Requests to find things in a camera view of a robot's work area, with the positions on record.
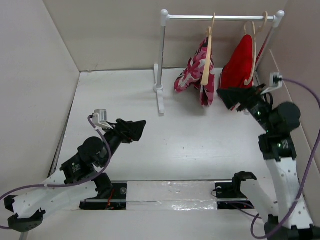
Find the beige wooden hanger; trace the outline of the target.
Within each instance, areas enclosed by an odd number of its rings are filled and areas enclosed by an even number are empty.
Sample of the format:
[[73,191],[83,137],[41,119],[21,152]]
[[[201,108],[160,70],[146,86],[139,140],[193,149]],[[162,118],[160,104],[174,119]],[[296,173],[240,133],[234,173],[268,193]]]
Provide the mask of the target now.
[[212,54],[212,35],[213,35],[213,27],[215,24],[215,16],[214,13],[212,16],[211,27],[207,28],[207,51],[206,51],[206,58],[204,63],[203,75],[201,79],[201,84],[203,86],[207,86],[209,83],[209,75],[210,75],[210,66],[211,66],[211,54]]

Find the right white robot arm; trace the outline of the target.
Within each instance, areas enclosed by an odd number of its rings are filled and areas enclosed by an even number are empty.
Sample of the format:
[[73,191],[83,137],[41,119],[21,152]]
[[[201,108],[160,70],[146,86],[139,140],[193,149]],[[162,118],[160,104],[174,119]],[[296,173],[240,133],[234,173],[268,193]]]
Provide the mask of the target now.
[[273,107],[267,100],[264,86],[250,88],[219,88],[218,96],[227,109],[248,111],[265,133],[258,138],[259,149],[270,172],[276,202],[273,202],[251,172],[234,175],[231,191],[244,195],[253,204],[264,223],[264,236],[257,240],[318,240],[320,228],[315,226],[303,196],[311,165],[308,163],[302,178],[297,174],[297,153],[291,132],[300,126],[301,111],[285,101]]

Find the pink camouflage trousers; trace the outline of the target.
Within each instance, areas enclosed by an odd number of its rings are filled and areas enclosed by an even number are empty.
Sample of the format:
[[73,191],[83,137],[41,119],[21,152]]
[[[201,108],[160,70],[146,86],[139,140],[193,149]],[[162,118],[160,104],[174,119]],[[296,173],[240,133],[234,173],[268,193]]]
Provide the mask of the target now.
[[202,80],[205,74],[205,62],[208,51],[209,38],[206,37],[199,45],[194,56],[191,57],[186,68],[177,77],[173,89],[176,93],[181,93],[189,87],[194,86],[199,91],[199,101],[203,107],[209,107],[214,101],[215,94],[215,69],[213,54],[210,55],[208,84],[203,85]]

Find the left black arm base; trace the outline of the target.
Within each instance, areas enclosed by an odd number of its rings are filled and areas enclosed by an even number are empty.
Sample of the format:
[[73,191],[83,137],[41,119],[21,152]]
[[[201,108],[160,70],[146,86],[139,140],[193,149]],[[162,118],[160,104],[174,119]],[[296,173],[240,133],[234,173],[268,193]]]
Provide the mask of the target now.
[[128,183],[126,181],[111,181],[106,173],[93,180],[97,185],[96,197],[82,200],[81,210],[87,211],[120,211],[127,209]]

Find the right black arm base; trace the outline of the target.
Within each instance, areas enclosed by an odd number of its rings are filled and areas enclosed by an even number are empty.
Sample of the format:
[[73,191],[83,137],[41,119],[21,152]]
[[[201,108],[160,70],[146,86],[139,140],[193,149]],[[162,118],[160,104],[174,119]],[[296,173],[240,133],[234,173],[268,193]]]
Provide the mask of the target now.
[[252,172],[240,171],[235,173],[232,179],[215,181],[211,195],[217,200],[217,208],[219,210],[254,209],[253,204],[241,192],[241,183],[251,179],[257,180]]

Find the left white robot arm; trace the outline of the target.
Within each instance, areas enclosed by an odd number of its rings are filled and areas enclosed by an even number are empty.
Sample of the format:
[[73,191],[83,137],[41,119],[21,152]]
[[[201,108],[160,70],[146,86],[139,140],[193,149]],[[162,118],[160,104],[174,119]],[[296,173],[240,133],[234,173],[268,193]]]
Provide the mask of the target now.
[[141,139],[147,122],[119,118],[99,130],[92,115],[87,119],[97,136],[87,138],[77,153],[43,183],[18,187],[0,197],[4,207],[12,212],[8,225],[1,229],[29,232],[49,215],[76,202],[112,197],[114,186],[105,170],[121,144]]

